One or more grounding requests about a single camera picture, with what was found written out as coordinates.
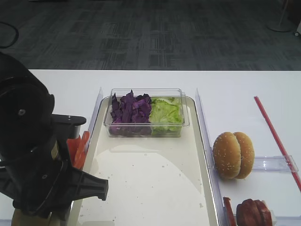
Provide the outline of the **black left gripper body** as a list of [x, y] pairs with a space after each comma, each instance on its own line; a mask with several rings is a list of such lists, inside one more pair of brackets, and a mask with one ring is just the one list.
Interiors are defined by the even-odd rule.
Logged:
[[50, 138], [37, 143], [11, 142], [13, 206], [27, 216], [46, 218], [72, 201], [107, 198], [109, 182], [72, 166], [66, 139]]

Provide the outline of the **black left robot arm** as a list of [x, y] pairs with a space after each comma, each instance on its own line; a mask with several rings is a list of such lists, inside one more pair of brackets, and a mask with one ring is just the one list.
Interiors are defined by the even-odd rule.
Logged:
[[106, 200], [108, 180], [72, 166], [67, 140], [86, 119], [54, 114], [55, 98], [22, 63], [0, 56], [0, 191], [27, 216], [47, 217], [72, 201]]

